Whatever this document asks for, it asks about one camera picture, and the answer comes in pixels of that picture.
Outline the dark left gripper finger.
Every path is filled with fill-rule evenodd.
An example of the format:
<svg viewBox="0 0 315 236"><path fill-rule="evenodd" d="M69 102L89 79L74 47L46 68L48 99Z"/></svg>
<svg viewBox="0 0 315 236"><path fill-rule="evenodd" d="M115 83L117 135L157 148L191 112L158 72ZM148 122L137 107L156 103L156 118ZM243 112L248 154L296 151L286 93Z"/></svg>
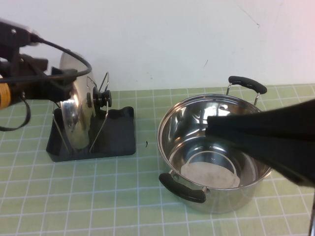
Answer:
<svg viewBox="0 0 315 236"><path fill-rule="evenodd" d="M73 83L77 77L73 76L78 71L76 69L59 69L52 67L51 75L66 76L70 75L69 79L61 79L50 81L50 100L68 100L73 89Z"/></svg>

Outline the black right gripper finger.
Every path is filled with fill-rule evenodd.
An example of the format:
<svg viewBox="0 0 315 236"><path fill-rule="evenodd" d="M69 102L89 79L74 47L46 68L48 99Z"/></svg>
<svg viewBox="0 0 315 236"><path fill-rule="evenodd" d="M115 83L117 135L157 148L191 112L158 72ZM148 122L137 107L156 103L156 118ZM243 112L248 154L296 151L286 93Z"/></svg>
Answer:
<svg viewBox="0 0 315 236"><path fill-rule="evenodd" d="M213 127L206 128L206 135L232 145L299 186L315 186L315 143L312 141L263 137Z"/></svg>
<svg viewBox="0 0 315 236"><path fill-rule="evenodd" d="M255 157L312 159L315 156L315 101L247 115L207 118L206 134Z"/></svg>

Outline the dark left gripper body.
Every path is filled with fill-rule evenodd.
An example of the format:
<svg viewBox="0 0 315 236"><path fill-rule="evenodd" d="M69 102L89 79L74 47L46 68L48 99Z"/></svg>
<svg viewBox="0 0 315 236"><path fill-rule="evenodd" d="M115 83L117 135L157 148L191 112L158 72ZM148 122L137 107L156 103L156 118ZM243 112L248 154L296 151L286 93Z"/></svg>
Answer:
<svg viewBox="0 0 315 236"><path fill-rule="evenodd" d="M1 53L0 78L12 79L13 77L46 76L48 67L47 59L37 59L20 53ZM50 83L47 81L10 82L0 84L1 101L25 100L50 100Z"/></svg>

